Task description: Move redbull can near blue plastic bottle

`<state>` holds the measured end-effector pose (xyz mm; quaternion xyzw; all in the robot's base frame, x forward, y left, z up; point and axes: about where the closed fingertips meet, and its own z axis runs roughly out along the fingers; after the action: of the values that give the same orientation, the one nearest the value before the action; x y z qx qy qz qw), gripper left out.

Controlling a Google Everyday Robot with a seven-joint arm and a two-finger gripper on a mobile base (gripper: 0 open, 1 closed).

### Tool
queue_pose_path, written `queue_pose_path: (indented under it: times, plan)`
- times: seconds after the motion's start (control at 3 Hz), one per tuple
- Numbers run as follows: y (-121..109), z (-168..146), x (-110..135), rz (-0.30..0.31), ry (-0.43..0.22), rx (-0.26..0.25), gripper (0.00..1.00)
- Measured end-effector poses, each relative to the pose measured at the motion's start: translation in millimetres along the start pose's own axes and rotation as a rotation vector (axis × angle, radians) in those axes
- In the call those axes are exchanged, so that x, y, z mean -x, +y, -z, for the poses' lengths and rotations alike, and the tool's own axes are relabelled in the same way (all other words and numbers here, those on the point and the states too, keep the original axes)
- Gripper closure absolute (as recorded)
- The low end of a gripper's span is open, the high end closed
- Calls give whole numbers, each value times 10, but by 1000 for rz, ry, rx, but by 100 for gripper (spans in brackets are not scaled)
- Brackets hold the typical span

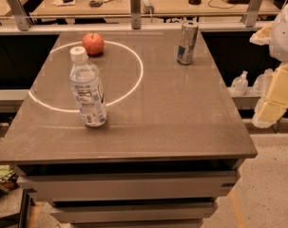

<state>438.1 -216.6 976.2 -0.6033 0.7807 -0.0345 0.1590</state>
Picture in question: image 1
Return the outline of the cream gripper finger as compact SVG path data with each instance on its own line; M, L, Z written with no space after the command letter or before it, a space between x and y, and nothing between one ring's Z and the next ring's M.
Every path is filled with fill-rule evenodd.
M273 22L268 23L263 28L255 32L249 39L249 42L258 46L270 44L270 33L273 27Z
M288 109L288 63L281 63L272 73L265 75L262 93L255 108L252 124L258 128L268 128L275 124Z

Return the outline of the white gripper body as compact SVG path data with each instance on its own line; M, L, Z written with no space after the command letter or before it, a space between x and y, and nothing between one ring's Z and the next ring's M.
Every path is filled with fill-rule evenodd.
M288 62L288 3L280 11L270 32L270 54L281 62Z

